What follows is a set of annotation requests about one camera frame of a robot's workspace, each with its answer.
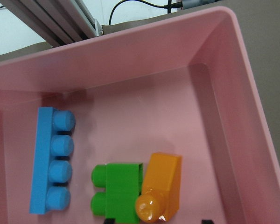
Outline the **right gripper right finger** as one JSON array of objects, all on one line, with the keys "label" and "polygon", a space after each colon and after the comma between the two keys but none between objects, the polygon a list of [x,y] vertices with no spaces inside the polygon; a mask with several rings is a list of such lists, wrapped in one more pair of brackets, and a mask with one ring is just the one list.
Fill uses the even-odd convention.
[{"label": "right gripper right finger", "polygon": [[201,224],[214,224],[214,222],[211,219],[203,219]]}]

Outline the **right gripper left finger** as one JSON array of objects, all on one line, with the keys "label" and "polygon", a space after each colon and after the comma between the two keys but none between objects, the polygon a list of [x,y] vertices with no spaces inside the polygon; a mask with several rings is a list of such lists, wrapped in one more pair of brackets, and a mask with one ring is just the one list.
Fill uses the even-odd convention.
[{"label": "right gripper left finger", "polygon": [[106,218],[105,219],[105,224],[115,224],[115,219],[114,218]]}]

